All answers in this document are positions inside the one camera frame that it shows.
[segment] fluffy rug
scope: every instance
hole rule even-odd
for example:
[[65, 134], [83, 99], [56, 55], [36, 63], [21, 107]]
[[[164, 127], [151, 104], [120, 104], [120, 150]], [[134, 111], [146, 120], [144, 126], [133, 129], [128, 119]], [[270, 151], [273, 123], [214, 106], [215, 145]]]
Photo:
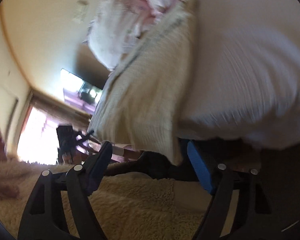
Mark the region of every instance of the fluffy rug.
[[[17, 198], [0, 196], [0, 220], [17, 238], [22, 213], [39, 175], [71, 167], [28, 164], [15, 160], [0, 163], [0, 184], [19, 189]], [[108, 239], [191, 239], [203, 213], [182, 211], [175, 205], [174, 182], [127, 176], [104, 177], [99, 190], [89, 198], [95, 215]], [[67, 193], [62, 195], [70, 233], [78, 236]]]

